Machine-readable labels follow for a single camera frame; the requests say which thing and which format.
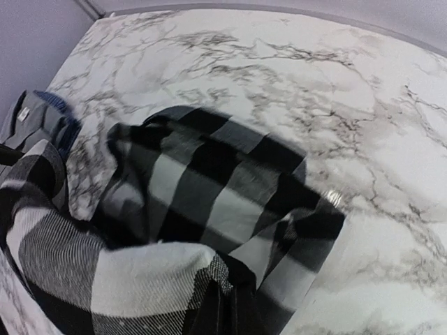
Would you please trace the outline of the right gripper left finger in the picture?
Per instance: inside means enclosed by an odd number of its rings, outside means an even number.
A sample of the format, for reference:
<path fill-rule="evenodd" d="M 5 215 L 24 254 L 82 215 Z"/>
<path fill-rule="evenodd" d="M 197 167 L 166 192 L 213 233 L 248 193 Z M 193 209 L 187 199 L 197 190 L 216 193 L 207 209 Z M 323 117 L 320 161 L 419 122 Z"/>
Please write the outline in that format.
<path fill-rule="evenodd" d="M 224 302 L 214 280 L 196 289 L 186 310 L 182 334 L 223 334 Z"/>

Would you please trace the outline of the grey shirt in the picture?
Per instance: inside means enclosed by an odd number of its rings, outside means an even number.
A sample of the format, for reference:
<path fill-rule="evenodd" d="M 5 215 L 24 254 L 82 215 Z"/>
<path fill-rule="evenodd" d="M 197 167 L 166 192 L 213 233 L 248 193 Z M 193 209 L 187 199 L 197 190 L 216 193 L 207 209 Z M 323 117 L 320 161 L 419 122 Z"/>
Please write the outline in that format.
<path fill-rule="evenodd" d="M 63 117 L 55 107 L 34 91 L 24 91 L 2 123 L 1 143 L 23 153 L 40 140 L 48 140 L 56 148 L 63 127 Z"/>

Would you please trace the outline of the black white plaid shirt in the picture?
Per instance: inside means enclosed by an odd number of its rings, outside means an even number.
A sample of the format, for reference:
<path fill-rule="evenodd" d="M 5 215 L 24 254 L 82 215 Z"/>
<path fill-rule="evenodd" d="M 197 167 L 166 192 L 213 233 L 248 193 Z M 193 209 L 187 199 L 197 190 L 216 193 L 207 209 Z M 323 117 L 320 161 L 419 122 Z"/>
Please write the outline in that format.
<path fill-rule="evenodd" d="M 66 167 L 47 140 L 1 184 L 1 250 L 64 334 L 182 334 L 211 280 L 232 333 L 232 289 L 285 289 L 297 309 L 344 215 L 305 186 L 294 147 L 228 115 L 164 109 L 107 137 L 117 168 L 90 221 L 66 202 Z"/>

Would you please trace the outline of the blue checked shirt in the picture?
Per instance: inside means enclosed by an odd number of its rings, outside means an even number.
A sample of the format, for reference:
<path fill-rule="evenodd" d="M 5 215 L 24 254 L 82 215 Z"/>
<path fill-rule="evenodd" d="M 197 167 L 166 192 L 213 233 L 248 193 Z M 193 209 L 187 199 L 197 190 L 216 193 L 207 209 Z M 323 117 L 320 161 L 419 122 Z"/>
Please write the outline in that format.
<path fill-rule="evenodd" d="M 71 107 L 64 99 L 49 91 L 34 90 L 34 93 L 46 103 L 55 107 L 63 117 L 64 127 L 60 131 L 60 139 L 57 140 L 56 148 L 64 161 L 67 161 L 73 144 L 82 128 L 82 124 L 73 116 Z"/>

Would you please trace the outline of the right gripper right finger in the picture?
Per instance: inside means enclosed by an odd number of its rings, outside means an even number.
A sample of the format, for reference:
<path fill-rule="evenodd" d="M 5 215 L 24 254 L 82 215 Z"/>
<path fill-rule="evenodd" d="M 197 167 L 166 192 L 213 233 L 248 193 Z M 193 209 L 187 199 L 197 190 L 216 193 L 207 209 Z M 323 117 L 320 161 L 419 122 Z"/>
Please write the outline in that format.
<path fill-rule="evenodd" d="M 297 299 L 285 289 L 251 282 L 232 289 L 233 334 L 280 334 L 297 310 Z"/>

